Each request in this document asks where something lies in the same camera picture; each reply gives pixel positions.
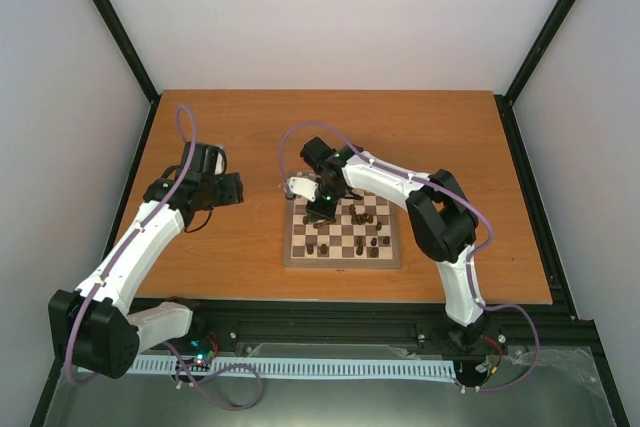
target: black metal frame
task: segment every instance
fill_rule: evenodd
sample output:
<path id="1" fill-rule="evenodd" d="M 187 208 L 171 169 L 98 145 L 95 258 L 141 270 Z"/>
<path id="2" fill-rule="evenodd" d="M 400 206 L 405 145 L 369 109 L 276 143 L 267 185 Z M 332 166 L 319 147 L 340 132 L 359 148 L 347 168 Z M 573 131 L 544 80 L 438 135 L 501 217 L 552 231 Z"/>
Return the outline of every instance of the black metal frame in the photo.
<path id="1" fill-rule="evenodd" d="M 115 243 L 142 153 L 158 109 L 157 94 L 142 61 L 109 0 L 93 0 L 105 24 L 122 51 L 133 75 L 151 104 L 135 158 L 127 178 L 106 253 Z M 528 305 L 545 346 L 589 347 L 593 353 L 609 405 L 619 426 L 629 425 L 595 324 L 578 320 L 544 207 L 522 143 L 513 105 L 575 0 L 558 0 L 516 74 L 507 93 L 496 95 L 513 164 L 523 193 L 529 219 L 552 294 L 552 305 Z M 142 310 L 160 299 L 136 299 L 132 308 Z M 207 324 L 217 332 L 222 350 L 241 352 L 263 342 L 384 344 L 400 346 L 420 354 L 437 354 L 453 360 L 477 358 L 451 349 L 446 339 L 448 321 L 442 304 L 215 301 L 200 300 Z M 490 334 L 503 334 L 511 345 L 531 345 L 529 325 L 517 312 L 490 314 Z M 61 365 L 54 362 L 32 426 L 43 425 L 60 376 Z"/>

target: robotic arm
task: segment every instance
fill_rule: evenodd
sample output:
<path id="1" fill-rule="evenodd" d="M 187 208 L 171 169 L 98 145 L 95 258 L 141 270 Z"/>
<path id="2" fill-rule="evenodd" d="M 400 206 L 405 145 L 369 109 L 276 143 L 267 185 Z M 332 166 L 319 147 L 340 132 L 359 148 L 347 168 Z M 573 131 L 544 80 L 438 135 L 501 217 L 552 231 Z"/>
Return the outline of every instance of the robotic arm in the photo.
<path id="1" fill-rule="evenodd" d="M 336 151 L 315 137 L 305 144 L 300 156 L 318 177 L 315 182 L 291 177 L 289 191 L 307 199 L 310 221 L 335 219 L 338 201 L 353 197 L 354 189 L 374 193 L 406 210 L 418 247 L 438 266 L 446 313 L 459 326 L 450 332 L 450 337 L 461 350 L 467 350 L 483 328 L 483 310 L 477 304 L 482 299 L 472 295 L 465 266 L 476 240 L 478 219 L 450 197 L 409 179 L 422 177 L 466 198 L 462 189 L 445 170 L 435 174 L 413 173 L 379 160 L 361 148 L 358 150 L 369 161 L 355 155 L 349 147 Z M 473 285 L 479 292 L 475 267 L 471 271 Z"/>
<path id="2" fill-rule="evenodd" d="M 122 376 L 139 352 L 169 339 L 186 335 L 192 327 L 193 305 L 163 302 L 158 307 L 129 315 L 133 297 L 164 248 L 188 227 L 198 211 L 241 203 L 242 183 L 237 173 L 225 174 L 226 156 L 219 146 L 197 143 L 193 159 L 178 189 L 146 225 L 142 221 L 157 208 L 185 168 L 190 143 L 180 165 L 169 167 L 143 196 L 136 217 L 102 264 L 74 292 L 58 290 L 49 301 L 49 321 L 54 352 L 64 360 L 80 306 L 96 284 L 100 287 L 80 324 L 73 346 L 73 363 L 111 378 Z M 117 257 L 108 277 L 106 266 Z"/>

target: gray floor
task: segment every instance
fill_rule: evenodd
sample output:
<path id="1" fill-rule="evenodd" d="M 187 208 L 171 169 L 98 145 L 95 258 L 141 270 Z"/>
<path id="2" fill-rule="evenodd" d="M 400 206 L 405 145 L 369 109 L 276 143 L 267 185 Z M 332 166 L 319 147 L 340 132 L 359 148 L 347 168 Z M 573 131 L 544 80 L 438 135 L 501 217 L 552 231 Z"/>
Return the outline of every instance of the gray floor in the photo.
<path id="1" fill-rule="evenodd" d="M 244 412 L 220 410 L 194 389 L 175 389 L 167 376 L 128 375 L 72 389 L 61 382 L 49 426 L 611 426 L 599 381 L 567 358 L 543 365 L 518 387 L 498 394 L 460 394 L 450 384 L 422 381 L 266 380 L 262 401 Z M 490 385 L 526 367 L 505 359 Z M 250 379 L 218 379 L 205 388 L 242 403 Z"/>

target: cable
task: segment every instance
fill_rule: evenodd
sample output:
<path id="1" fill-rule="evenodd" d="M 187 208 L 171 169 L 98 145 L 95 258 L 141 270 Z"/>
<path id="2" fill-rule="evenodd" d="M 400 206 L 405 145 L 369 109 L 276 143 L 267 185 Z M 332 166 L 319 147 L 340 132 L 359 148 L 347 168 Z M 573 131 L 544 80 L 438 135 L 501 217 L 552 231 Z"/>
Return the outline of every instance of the cable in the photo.
<path id="1" fill-rule="evenodd" d="M 191 121 L 191 145 L 189 147 L 189 153 L 187 154 L 187 159 L 185 161 L 184 169 L 182 169 L 182 172 L 180 172 L 180 175 L 178 176 L 176 181 L 173 183 L 173 186 L 165 194 L 162 200 L 158 202 L 158 205 L 156 205 L 156 207 L 149 213 L 149 215 L 147 215 L 142 220 L 142 222 L 140 222 L 140 227 L 142 229 L 144 229 L 144 227 L 146 227 L 149 224 L 149 222 L 153 220 L 153 218 L 160 211 L 160 209 L 164 207 L 164 205 L 169 201 L 169 199 L 174 194 L 174 192 L 178 189 L 178 187 L 184 180 L 185 176 L 187 175 L 187 171 L 189 170 L 189 166 L 191 165 L 191 161 L 193 160 L 193 155 L 195 153 L 195 147 L 196 147 L 196 134 L 197 134 L 196 119 L 193 115 L 193 112 L 188 106 L 180 105 L 176 109 L 176 124 L 178 127 L 178 133 L 180 134 L 180 137 L 183 140 L 186 139 L 184 132 L 182 131 L 182 126 L 180 124 L 180 112 L 182 112 L 183 110 L 187 112 L 187 114 L 189 115 L 189 119 Z M 80 306 L 80 309 L 78 310 L 78 314 L 76 315 L 75 321 L 73 322 L 73 325 L 71 327 L 71 333 L 69 334 L 69 341 L 67 342 L 67 349 L 64 355 L 65 376 L 69 384 L 71 384 L 74 387 L 80 387 L 82 385 L 85 385 L 98 376 L 98 374 L 93 373 L 84 380 L 77 380 L 73 376 L 73 370 L 72 370 L 73 349 L 76 344 L 76 339 L 78 337 L 78 331 L 80 330 L 80 325 L 82 324 L 82 320 L 87 312 L 87 309 L 89 308 L 89 305 L 91 304 L 91 301 L 93 300 L 96 293 L 98 292 L 98 289 L 102 285 L 104 285 L 104 281 L 109 276 L 109 273 L 113 269 L 114 265 L 116 264 L 118 259 L 122 256 L 123 252 L 127 249 L 127 247 L 129 247 L 131 242 L 133 242 L 133 240 L 136 238 L 139 232 L 140 232 L 139 229 L 135 229 L 131 231 L 131 233 L 122 241 L 120 246 L 116 249 L 116 251 L 113 253 L 111 258 L 107 262 L 107 265 L 105 266 L 104 270 L 100 274 L 100 282 L 96 282 L 96 284 L 91 288 L 91 290 L 89 291 L 89 294 L 87 295 L 87 297 L 85 297 L 84 301 L 82 302 L 82 305 Z"/>
<path id="2" fill-rule="evenodd" d="M 180 167 L 179 165 L 172 165 L 171 167 L 167 167 L 167 169 L 162 173 L 162 175 L 160 177 L 164 177 L 165 179 L 168 179 L 169 176 L 171 174 L 173 174 L 173 172 Z"/>
<path id="3" fill-rule="evenodd" d="M 194 232 L 197 232 L 199 230 L 204 229 L 207 224 L 209 223 L 209 221 L 211 220 L 211 215 L 213 214 L 213 209 L 209 209 L 209 214 L 207 215 L 207 220 L 205 220 L 202 224 L 200 224 L 200 226 L 196 227 L 195 229 L 192 230 L 187 230 L 187 228 L 185 227 L 184 229 L 184 233 L 185 234 L 193 234 Z"/>
<path id="4" fill-rule="evenodd" d="M 406 173 L 401 171 L 401 170 L 395 169 L 395 168 L 393 168 L 393 167 L 391 167 L 389 165 L 386 165 L 385 163 L 382 163 L 382 162 L 377 162 L 376 163 L 376 159 L 367 157 L 362 152 L 360 152 L 358 149 L 356 149 L 356 147 L 349 141 L 349 139 L 347 139 L 347 137 L 342 132 L 340 132 L 338 129 L 336 129 L 335 127 L 332 127 L 332 126 L 330 126 L 328 124 L 325 124 L 324 122 L 319 122 L 319 121 L 315 121 L 315 120 L 310 120 L 310 121 L 307 121 L 307 122 L 302 122 L 300 124 L 294 125 L 289 130 L 287 130 L 287 132 L 285 132 L 285 134 L 282 136 L 282 139 L 280 140 L 280 146 L 279 146 L 279 149 L 278 149 L 278 164 L 279 164 L 279 168 L 280 168 L 280 177 L 282 178 L 282 183 L 284 185 L 284 189 L 285 189 L 285 192 L 287 194 L 291 194 L 291 190 L 289 189 L 289 185 L 287 184 L 286 171 L 285 171 L 285 168 L 284 168 L 284 146 L 285 146 L 285 143 L 286 143 L 287 139 L 289 138 L 289 136 L 293 132 L 295 132 L 296 130 L 301 129 L 303 127 L 321 127 L 323 129 L 328 130 L 329 132 L 333 133 L 336 137 L 338 137 L 340 140 L 342 140 L 353 151 L 353 153 L 357 157 L 362 159 L 363 161 L 371 163 L 372 165 L 375 164 L 376 167 L 378 167 L 379 169 L 384 170 L 386 172 L 389 172 L 389 173 L 391 173 L 393 175 L 397 175 L 398 177 L 406 178 L 409 181 L 416 181 L 416 182 L 418 182 L 420 184 L 426 185 L 427 187 L 435 190 L 436 192 L 441 192 L 442 194 L 446 195 L 447 197 L 453 199 L 454 201 L 458 202 L 462 206 L 464 206 L 467 209 L 469 209 L 469 211 L 471 211 L 476 217 L 478 217 L 478 219 L 487 228 L 489 236 L 487 237 L 487 240 L 485 240 L 483 243 L 481 243 L 477 247 L 474 247 L 469 252 L 469 254 L 467 255 L 467 258 L 465 259 L 466 272 L 467 272 L 467 281 L 469 283 L 469 290 L 471 291 L 471 295 L 473 296 L 474 302 L 481 309 L 483 309 L 483 310 L 485 310 L 487 312 L 496 312 L 498 310 L 503 310 L 503 309 L 515 309 L 515 310 L 518 310 L 519 312 L 521 312 L 522 315 L 524 315 L 524 317 L 527 320 L 527 322 L 529 323 L 529 326 L 531 327 L 531 332 L 533 333 L 533 340 L 534 340 L 535 346 L 536 346 L 536 353 L 535 353 L 535 357 L 533 359 L 533 362 L 532 362 L 531 366 L 529 366 L 529 369 L 524 374 L 522 374 L 522 376 L 520 376 L 516 380 L 514 380 L 512 382 L 509 382 L 509 383 L 507 383 L 505 385 L 502 385 L 500 387 L 494 387 L 494 388 L 491 388 L 491 389 L 480 389 L 479 391 L 480 392 L 498 392 L 500 390 L 504 390 L 504 389 L 507 389 L 509 387 L 513 387 L 513 386 L 519 384 L 520 382 L 522 382 L 523 380 L 525 380 L 527 377 L 529 377 L 531 375 L 531 373 L 533 372 L 534 368 L 536 367 L 536 365 L 538 364 L 539 353 L 540 353 L 540 339 L 538 337 L 538 330 L 536 329 L 536 326 L 533 323 L 533 319 L 527 313 L 526 310 L 524 310 L 522 307 L 520 307 L 517 304 L 501 304 L 501 305 L 497 305 L 497 306 L 494 306 L 494 307 L 489 307 L 488 305 L 485 305 L 484 302 L 481 301 L 480 298 L 478 297 L 478 293 L 476 292 L 475 285 L 473 285 L 473 271 L 472 271 L 473 258 L 479 252 L 482 252 L 484 249 L 489 247 L 489 245 L 491 245 L 491 243 L 493 242 L 493 240 L 495 238 L 495 233 L 494 233 L 494 230 L 493 230 L 493 226 L 489 222 L 489 219 L 487 219 L 476 207 L 471 205 L 471 203 L 469 203 L 468 200 L 462 198 L 461 196 L 459 196 L 455 192 L 451 192 L 449 189 L 446 189 L 445 187 L 442 187 L 442 186 L 440 186 L 438 184 L 430 182 L 428 179 L 424 179 L 422 177 L 416 177 L 415 175 L 412 175 L 412 177 L 409 178 L 406 175 Z"/>
<path id="5" fill-rule="evenodd" d="M 215 332 L 207 334 L 205 337 L 213 346 L 213 358 L 215 359 L 220 354 L 220 347 L 218 347 L 218 336 Z"/>
<path id="6" fill-rule="evenodd" d="M 224 368 L 222 368 L 220 370 L 217 370 L 213 374 L 207 375 L 206 377 L 204 377 L 204 378 L 202 378 L 200 380 L 196 380 L 193 377 L 193 374 L 191 373 L 191 370 L 189 370 L 189 366 L 184 361 L 184 359 L 180 356 L 180 353 L 176 350 L 176 348 L 173 345 L 171 345 L 169 342 L 163 342 L 162 345 L 167 347 L 171 351 L 171 353 L 176 357 L 176 359 L 178 359 L 178 363 L 180 364 L 180 371 L 184 371 L 184 373 L 189 378 L 189 381 L 193 384 L 193 386 L 196 389 L 198 389 L 198 391 L 204 396 L 205 399 L 207 399 L 209 402 L 211 402 L 216 407 L 219 407 L 219 408 L 224 409 L 224 410 L 231 410 L 231 411 L 247 410 L 247 409 L 253 407 L 254 405 L 256 405 L 260 401 L 260 398 L 262 397 L 262 393 L 264 391 L 264 384 L 262 382 L 262 377 L 260 377 L 260 374 L 258 373 L 258 371 L 255 368 L 253 368 L 252 366 L 250 366 L 249 364 L 231 364 L 231 365 L 228 365 L 227 367 L 224 367 Z M 215 397 L 210 396 L 205 390 L 202 389 L 201 384 L 204 384 L 206 382 L 210 382 L 213 379 L 219 377 L 221 374 L 224 374 L 225 372 L 229 372 L 230 370 L 235 370 L 235 369 L 244 369 L 244 370 L 249 371 L 250 373 L 252 373 L 254 375 L 254 377 L 258 381 L 258 392 L 246 404 L 244 404 L 244 405 L 226 404 L 226 403 L 221 402 L 220 400 L 216 399 Z"/>
<path id="7" fill-rule="evenodd" d="M 498 352 L 498 362 L 496 362 L 496 368 L 500 365 L 500 362 L 502 361 L 502 357 L 504 357 L 504 354 L 502 353 L 502 347 L 500 347 L 500 344 L 498 344 L 495 340 L 493 340 L 491 337 L 483 337 L 482 338 L 487 344 L 490 344 L 493 346 L 493 348 Z"/>

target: wooden table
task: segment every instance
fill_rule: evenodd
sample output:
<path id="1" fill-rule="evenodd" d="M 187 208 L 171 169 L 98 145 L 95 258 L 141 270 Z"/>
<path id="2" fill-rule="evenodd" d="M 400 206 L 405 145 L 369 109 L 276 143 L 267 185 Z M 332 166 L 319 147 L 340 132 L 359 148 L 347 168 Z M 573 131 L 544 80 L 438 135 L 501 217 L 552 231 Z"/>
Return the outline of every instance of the wooden table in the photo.
<path id="1" fill-rule="evenodd" d="M 493 223 L 495 243 L 476 259 L 488 301 L 550 303 L 544 271 L 491 92 L 459 91 L 165 91 L 121 225 L 122 233 L 147 186 L 180 160 L 176 106 L 192 107 L 198 140 L 222 143 L 229 172 L 240 172 L 243 204 L 214 211 L 209 225 L 178 236 L 162 253 L 139 296 L 225 299 L 444 301 L 435 264 L 399 216 L 398 271 L 290 270 L 283 267 L 285 199 L 278 175 L 282 134 L 305 120 L 344 132 L 372 154 L 415 171 L 451 171 L 467 197 Z M 314 135 L 306 128 L 286 147 L 286 165 Z M 198 214 L 193 226 L 204 219 Z M 484 240 L 484 228 L 478 239 Z"/>

